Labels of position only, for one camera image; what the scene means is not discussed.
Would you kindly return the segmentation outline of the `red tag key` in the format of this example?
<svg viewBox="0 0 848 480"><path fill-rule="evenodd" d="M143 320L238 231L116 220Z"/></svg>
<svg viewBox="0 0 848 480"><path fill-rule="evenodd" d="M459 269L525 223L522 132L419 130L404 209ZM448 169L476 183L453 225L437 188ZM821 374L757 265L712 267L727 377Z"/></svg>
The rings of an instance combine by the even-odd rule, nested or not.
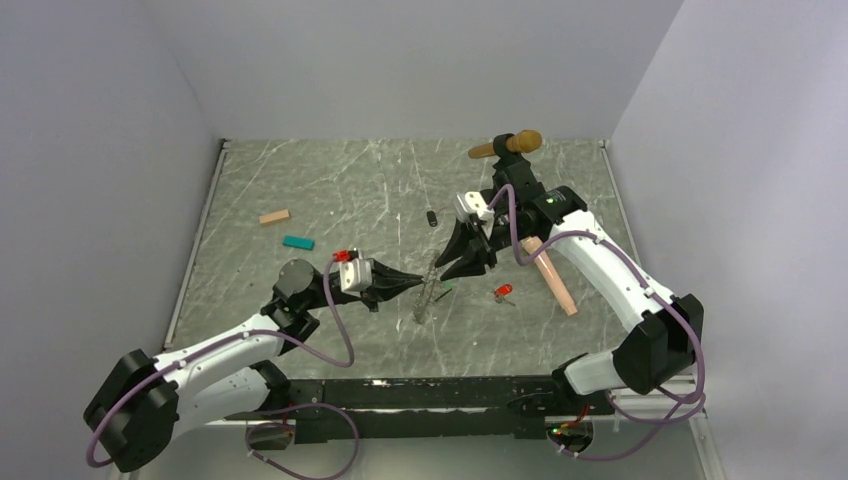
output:
<svg viewBox="0 0 848 480"><path fill-rule="evenodd" d="M508 298L508 295L513 291L511 284L503 284L494 290L494 300L498 304L506 304L514 306L514 303Z"/></svg>

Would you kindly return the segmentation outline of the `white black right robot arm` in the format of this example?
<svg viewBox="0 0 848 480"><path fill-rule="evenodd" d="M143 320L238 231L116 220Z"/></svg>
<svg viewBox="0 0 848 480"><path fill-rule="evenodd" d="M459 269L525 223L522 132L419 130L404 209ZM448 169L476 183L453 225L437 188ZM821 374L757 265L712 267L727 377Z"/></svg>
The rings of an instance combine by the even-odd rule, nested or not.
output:
<svg viewBox="0 0 848 480"><path fill-rule="evenodd" d="M443 279L484 275L506 248L521 266L553 249L601 293L624 328L619 346L580 355L554 370L551 399L560 413L578 414L599 391L648 394L690 366L704 374L701 302L647 274L573 190L546 190L535 182L521 191L505 183L490 195L459 193L454 206L455 227L436 262L445 270Z"/></svg>

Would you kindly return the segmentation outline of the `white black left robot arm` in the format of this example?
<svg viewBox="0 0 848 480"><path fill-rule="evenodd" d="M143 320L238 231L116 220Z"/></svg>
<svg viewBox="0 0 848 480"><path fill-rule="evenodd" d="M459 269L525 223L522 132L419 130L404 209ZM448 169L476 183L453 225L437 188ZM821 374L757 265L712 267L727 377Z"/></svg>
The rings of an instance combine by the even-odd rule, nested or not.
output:
<svg viewBox="0 0 848 480"><path fill-rule="evenodd" d="M92 431L85 451L93 468L137 470L183 433L231 414L279 417L290 399L275 358L300 349L349 368L355 351L338 306L382 302L423 284L357 250L334 254L318 270L303 259L285 263L271 298L235 327L194 345L155 356L122 356L83 413Z"/></svg>

